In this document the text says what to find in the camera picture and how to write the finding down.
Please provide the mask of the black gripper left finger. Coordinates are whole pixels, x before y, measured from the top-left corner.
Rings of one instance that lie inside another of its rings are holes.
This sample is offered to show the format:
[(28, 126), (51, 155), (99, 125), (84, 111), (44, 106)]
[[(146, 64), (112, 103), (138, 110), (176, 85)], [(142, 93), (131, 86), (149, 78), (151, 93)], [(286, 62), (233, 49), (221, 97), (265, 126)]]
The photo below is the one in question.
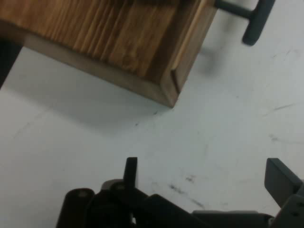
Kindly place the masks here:
[(204, 223), (165, 198), (136, 188), (137, 158), (126, 160), (122, 179), (98, 193), (75, 189), (65, 196), (58, 228), (202, 228)]

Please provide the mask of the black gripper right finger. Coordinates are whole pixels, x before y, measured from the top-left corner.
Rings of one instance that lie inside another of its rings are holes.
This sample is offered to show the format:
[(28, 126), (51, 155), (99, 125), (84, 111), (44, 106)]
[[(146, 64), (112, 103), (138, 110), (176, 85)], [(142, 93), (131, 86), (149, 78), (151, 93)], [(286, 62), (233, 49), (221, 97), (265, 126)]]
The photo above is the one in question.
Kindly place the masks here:
[(280, 207), (270, 221), (271, 228), (302, 228), (304, 226), (304, 181), (278, 158), (268, 158), (264, 185)]

